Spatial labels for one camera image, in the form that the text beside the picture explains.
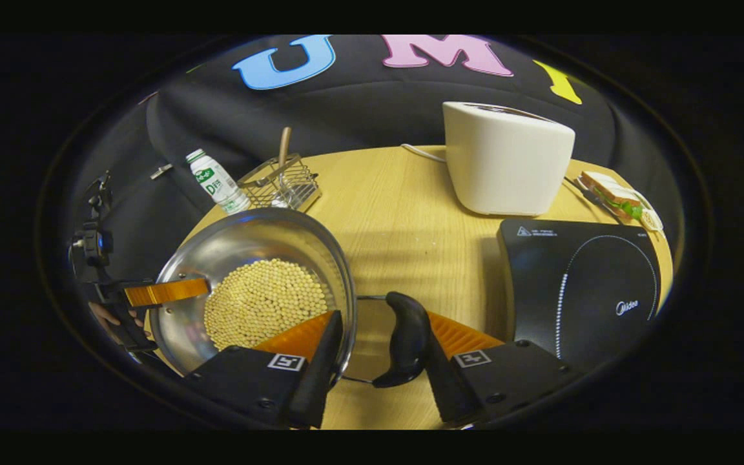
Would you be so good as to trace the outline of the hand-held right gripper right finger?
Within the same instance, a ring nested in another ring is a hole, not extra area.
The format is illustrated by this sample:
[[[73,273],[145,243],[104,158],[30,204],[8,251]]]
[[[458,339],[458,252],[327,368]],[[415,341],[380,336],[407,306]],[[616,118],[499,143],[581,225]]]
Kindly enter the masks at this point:
[[[487,427],[525,415],[582,378],[573,363],[530,342],[503,342],[428,313],[425,367],[440,418],[451,427]]]

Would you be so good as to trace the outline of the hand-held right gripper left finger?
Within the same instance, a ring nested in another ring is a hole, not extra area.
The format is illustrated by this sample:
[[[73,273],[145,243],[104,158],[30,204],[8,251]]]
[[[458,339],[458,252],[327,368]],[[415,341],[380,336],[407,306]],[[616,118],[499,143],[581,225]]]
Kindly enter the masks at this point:
[[[186,375],[183,383],[263,426],[318,429],[342,333],[342,315],[331,310],[269,340],[267,351],[225,348]]]

